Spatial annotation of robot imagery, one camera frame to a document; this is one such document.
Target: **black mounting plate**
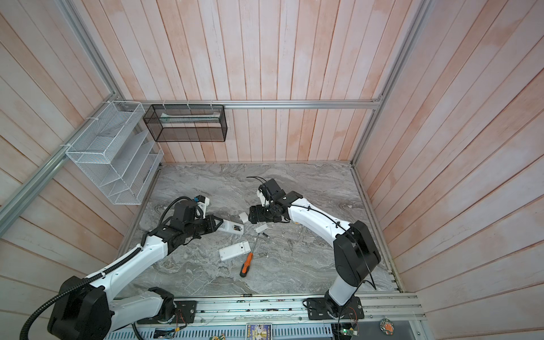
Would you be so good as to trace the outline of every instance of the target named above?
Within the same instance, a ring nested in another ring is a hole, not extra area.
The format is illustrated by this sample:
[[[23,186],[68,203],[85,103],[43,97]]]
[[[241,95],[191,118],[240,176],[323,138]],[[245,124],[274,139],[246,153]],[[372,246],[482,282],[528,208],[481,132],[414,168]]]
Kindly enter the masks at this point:
[[[309,298],[304,300],[306,303],[306,309],[308,309],[308,319],[310,320],[330,320],[338,319],[338,316],[335,318],[329,315],[327,311],[327,306],[325,304],[325,298]],[[352,296],[348,301],[348,304],[343,307],[342,319],[364,319],[363,308],[361,306],[361,299],[356,296]]]
[[[192,324],[195,321],[196,301],[174,301],[174,303],[176,304],[176,314],[183,315],[183,319],[185,320],[185,322],[188,324]],[[154,318],[138,320],[139,325],[150,325],[158,323],[159,322],[157,322],[157,320]],[[178,319],[178,323],[182,324],[183,321],[181,319]],[[176,324],[176,317],[172,319],[170,324]]]

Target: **orange screwdriver handle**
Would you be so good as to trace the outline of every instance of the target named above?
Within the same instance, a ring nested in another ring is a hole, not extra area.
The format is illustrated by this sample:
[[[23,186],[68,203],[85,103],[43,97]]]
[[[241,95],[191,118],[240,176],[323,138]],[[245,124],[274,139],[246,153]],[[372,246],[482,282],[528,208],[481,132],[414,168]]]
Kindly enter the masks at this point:
[[[251,264],[251,260],[253,259],[253,253],[248,254],[248,258],[245,259],[244,264],[242,265],[242,269],[240,270],[240,276],[245,277],[248,274],[249,271],[249,265]]]

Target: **black mesh basket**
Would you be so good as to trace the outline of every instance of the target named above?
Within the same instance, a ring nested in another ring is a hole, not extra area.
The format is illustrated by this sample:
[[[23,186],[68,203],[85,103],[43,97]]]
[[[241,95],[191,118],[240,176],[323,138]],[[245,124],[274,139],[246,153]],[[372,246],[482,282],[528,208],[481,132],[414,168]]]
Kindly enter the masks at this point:
[[[155,141],[225,141],[222,105],[153,104],[144,122]]]

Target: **wire mesh organizer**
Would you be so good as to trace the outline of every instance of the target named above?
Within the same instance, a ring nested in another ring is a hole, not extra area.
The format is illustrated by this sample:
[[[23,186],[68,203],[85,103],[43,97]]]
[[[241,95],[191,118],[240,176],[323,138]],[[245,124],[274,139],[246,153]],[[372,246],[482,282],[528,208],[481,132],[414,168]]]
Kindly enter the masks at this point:
[[[144,122],[155,141],[225,141],[222,105],[153,104]]]
[[[113,204],[141,204],[164,154],[148,131],[134,133],[143,114],[141,103],[111,102],[66,152]]]

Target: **round sticker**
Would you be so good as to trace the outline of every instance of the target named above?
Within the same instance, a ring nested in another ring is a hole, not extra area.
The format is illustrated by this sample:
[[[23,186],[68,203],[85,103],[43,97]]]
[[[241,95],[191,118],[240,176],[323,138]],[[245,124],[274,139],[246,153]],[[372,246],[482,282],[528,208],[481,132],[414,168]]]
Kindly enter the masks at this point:
[[[395,331],[393,323],[389,319],[382,319],[380,321],[380,329],[385,335],[393,335]]]

